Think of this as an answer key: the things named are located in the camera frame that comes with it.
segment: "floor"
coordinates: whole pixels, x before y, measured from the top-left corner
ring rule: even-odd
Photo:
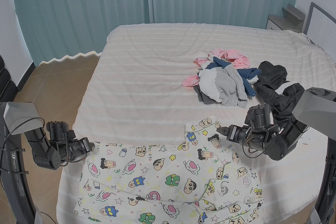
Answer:
[[[45,122],[65,121],[71,128],[98,60],[99,56],[90,54],[40,64],[27,80],[23,90],[17,94],[15,102],[34,102]],[[23,152],[24,167],[29,171],[27,180],[33,201],[40,211],[49,214],[56,221],[57,194],[62,169],[52,171],[38,167],[33,161],[25,136],[22,136],[22,144],[22,147],[27,149]],[[312,205],[308,205],[281,224],[305,223]],[[2,223],[16,223],[2,188],[0,216]],[[46,215],[42,215],[42,218],[45,224],[53,224]]]

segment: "bed sheet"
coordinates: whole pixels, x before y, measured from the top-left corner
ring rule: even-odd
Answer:
[[[289,30],[272,31],[211,24],[140,24],[120,26],[107,44],[87,86],[73,129],[78,138],[128,145],[179,144],[185,123],[213,114],[222,125],[243,125],[246,109],[205,105],[193,88],[181,86],[197,73],[192,58],[214,48],[238,49],[251,67],[264,60],[286,67],[287,80],[305,89],[336,91],[331,58],[305,37]],[[278,223],[316,199],[324,171],[327,137],[310,129],[296,149],[276,162],[267,156],[242,161],[255,168],[265,197],[261,223]],[[78,201],[82,163],[63,168],[59,185],[59,224],[91,223],[72,213]]]

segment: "headboard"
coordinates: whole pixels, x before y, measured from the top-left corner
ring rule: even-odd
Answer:
[[[336,62],[336,19],[313,2],[303,33]]]

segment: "gray nightstand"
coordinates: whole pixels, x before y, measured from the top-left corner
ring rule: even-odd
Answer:
[[[283,17],[269,15],[266,29],[270,30],[292,30],[294,32],[302,32],[305,14],[291,4],[287,8],[282,8]]]

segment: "pile of clothes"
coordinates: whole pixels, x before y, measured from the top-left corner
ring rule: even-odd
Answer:
[[[256,95],[251,84],[258,81],[261,70],[250,68],[250,60],[240,51],[217,48],[208,55],[200,53],[194,62],[200,72],[187,77],[182,85],[194,87],[204,104],[219,102],[224,106],[246,108],[248,96]]]
[[[259,69],[262,73],[254,88],[263,101],[271,106],[274,124],[278,124],[281,129],[290,121],[292,111],[305,89],[299,83],[286,81],[287,71],[281,65],[274,66],[264,61]]]

